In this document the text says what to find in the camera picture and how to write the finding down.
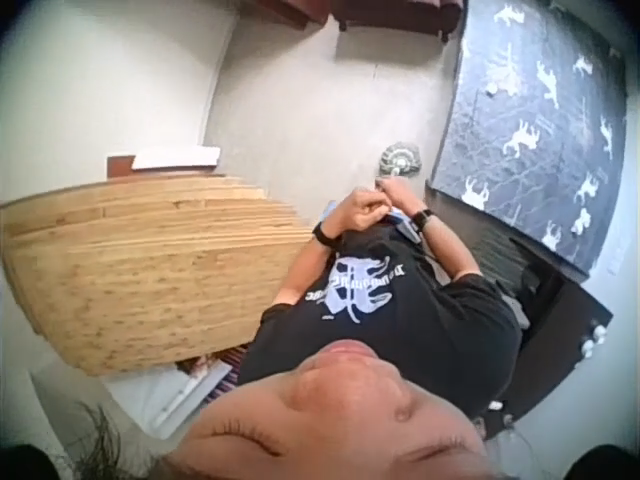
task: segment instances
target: striped cloth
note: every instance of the striped cloth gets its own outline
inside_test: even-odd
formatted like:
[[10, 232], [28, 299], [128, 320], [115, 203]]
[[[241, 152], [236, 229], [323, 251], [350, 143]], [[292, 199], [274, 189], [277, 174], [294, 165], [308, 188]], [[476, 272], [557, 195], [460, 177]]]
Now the striped cloth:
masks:
[[220, 395], [236, 388], [236, 385], [238, 384], [238, 371], [240, 370], [242, 359], [244, 358], [245, 353], [247, 353], [247, 348], [248, 345], [240, 345], [239, 347], [230, 348], [216, 354], [216, 357], [224, 363], [231, 365], [231, 371], [225, 375], [216, 388], [209, 392], [202, 401], [203, 405], [213, 402]]

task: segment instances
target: bamboo plywood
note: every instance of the bamboo plywood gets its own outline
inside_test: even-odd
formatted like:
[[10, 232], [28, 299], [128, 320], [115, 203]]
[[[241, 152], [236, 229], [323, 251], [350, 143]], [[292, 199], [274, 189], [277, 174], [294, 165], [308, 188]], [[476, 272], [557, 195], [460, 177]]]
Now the bamboo plywood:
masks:
[[310, 236], [291, 207], [222, 177], [98, 184], [0, 215], [16, 300], [91, 375], [250, 341]]

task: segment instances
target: gray floor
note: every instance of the gray floor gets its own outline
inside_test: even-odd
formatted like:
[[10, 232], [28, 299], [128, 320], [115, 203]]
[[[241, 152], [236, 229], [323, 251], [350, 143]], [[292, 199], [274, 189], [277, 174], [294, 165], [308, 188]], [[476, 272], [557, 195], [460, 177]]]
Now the gray floor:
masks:
[[219, 171], [265, 188], [313, 222], [328, 201], [373, 187], [397, 141], [418, 145], [423, 194], [453, 94], [457, 39], [379, 28], [304, 32], [239, 21], [225, 57], [205, 144]]

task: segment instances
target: black wristband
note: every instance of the black wristband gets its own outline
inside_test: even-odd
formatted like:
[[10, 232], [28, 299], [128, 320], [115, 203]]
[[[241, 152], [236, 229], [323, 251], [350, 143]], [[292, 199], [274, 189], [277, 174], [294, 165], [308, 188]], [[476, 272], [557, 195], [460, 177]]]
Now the black wristband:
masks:
[[340, 243], [342, 242], [342, 235], [338, 235], [336, 238], [327, 237], [322, 231], [322, 222], [316, 225], [316, 228], [313, 229], [313, 236], [325, 247], [330, 248], [331, 250], [338, 250], [340, 247]]
[[413, 226], [418, 233], [422, 233], [422, 230], [424, 230], [425, 225], [433, 214], [434, 213], [431, 210], [425, 208], [411, 217], [411, 223], [413, 223]]

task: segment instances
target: eye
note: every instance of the eye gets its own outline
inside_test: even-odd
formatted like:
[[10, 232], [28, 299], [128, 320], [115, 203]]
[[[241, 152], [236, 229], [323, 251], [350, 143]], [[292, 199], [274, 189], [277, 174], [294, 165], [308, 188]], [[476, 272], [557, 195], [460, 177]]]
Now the eye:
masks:
[[262, 432], [255, 426], [244, 424], [239, 419], [226, 421], [212, 433], [214, 437], [225, 435], [240, 437], [253, 442], [273, 457], [281, 457], [283, 455], [282, 448], [273, 437]]
[[420, 462], [429, 458], [454, 451], [468, 450], [467, 444], [462, 437], [445, 437], [438, 440], [433, 445], [421, 448], [404, 457], [409, 462]]

